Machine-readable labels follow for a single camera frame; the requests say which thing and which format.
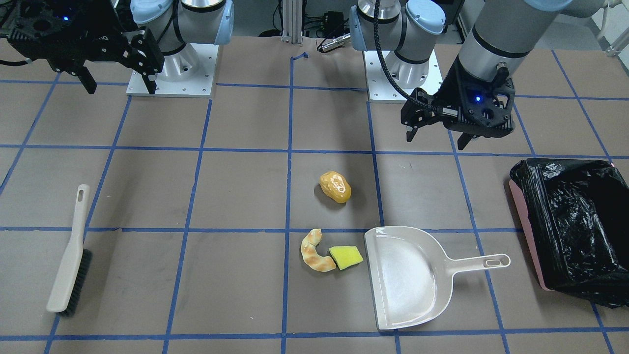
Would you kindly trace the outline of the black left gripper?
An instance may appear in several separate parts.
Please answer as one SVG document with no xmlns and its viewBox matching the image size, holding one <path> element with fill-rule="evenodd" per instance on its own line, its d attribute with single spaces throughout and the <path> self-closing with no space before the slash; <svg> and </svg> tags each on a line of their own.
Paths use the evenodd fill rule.
<svg viewBox="0 0 629 354">
<path fill-rule="evenodd" d="M 436 94 L 416 88 L 410 96 L 436 111 L 407 100 L 400 111 L 400 122 L 406 125 L 407 143 L 413 141 L 419 128 L 438 122 L 449 130 L 463 133 L 457 140 L 460 151 L 465 150 L 476 135 L 509 135 L 514 129 L 515 86 L 505 63 L 490 68 L 489 81 L 485 81 L 472 76 L 462 63 L 454 62 Z"/>
</svg>

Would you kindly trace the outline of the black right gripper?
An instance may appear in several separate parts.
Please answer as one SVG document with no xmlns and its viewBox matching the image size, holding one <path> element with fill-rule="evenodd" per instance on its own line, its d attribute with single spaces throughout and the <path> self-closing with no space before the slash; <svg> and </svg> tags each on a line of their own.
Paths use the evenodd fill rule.
<svg viewBox="0 0 629 354">
<path fill-rule="evenodd" d="M 157 89 L 164 56 L 151 30 L 127 29 L 109 0 L 3 0 L 1 37 L 26 59 L 45 59 L 54 69 L 79 69 L 88 94 L 97 82 L 90 62 L 117 62 L 143 74 L 148 94 Z"/>
</svg>

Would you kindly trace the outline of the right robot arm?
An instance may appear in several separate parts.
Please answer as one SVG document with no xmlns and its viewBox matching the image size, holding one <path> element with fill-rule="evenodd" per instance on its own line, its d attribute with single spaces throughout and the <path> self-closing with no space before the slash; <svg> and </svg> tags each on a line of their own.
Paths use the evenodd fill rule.
<svg viewBox="0 0 629 354">
<path fill-rule="evenodd" d="M 3 0 L 1 37 L 23 59 L 1 64 L 43 59 L 93 94 L 86 62 L 116 62 L 130 96 L 208 98 L 233 18 L 230 0 Z"/>
</svg>

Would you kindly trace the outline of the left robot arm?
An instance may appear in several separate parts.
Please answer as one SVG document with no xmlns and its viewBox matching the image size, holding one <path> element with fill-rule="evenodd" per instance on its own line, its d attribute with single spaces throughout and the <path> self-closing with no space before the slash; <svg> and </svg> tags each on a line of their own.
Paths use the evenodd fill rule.
<svg viewBox="0 0 629 354">
<path fill-rule="evenodd" d="M 411 142 L 427 125 L 461 133 L 463 150 L 474 138 L 513 131 L 512 76 L 568 0 L 487 0 L 437 92 L 404 91 L 403 72 L 429 62 L 446 16 L 431 0 L 360 0 L 350 10 L 355 50 L 375 51 L 391 87 L 406 98 L 400 122 Z"/>
</svg>

